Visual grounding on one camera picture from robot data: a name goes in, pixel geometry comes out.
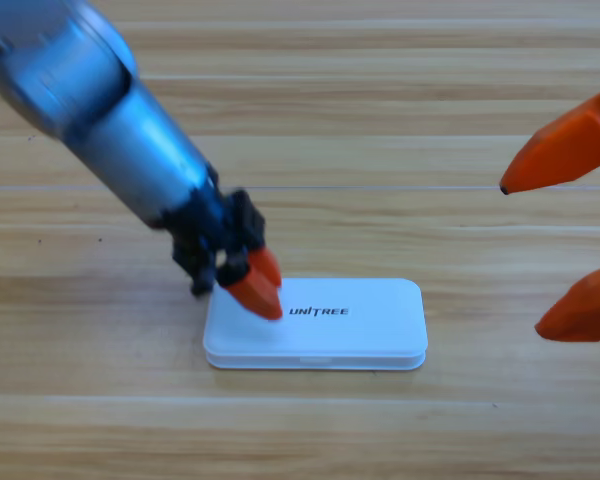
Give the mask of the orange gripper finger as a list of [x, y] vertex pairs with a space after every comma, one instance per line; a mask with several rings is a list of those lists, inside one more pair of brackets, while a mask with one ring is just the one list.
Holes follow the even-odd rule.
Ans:
[[600, 341], [600, 269], [577, 281], [535, 325], [544, 339]]
[[501, 191], [536, 190], [575, 181], [600, 167], [600, 93], [545, 125], [515, 155]]

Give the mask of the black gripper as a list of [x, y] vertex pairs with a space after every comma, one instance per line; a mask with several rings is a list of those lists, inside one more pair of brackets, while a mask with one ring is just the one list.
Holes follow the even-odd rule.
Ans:
[[273, 252], [263, 247], [265, 220], [245, 190], [223, 194], [209, 167], [206, 182], [162, 214], [162, 228], [172, 236], [172, 258], [189, 275], [192, 294], [208, 294], [219, 284], [258, 317], [283, 316], [281, 271]]

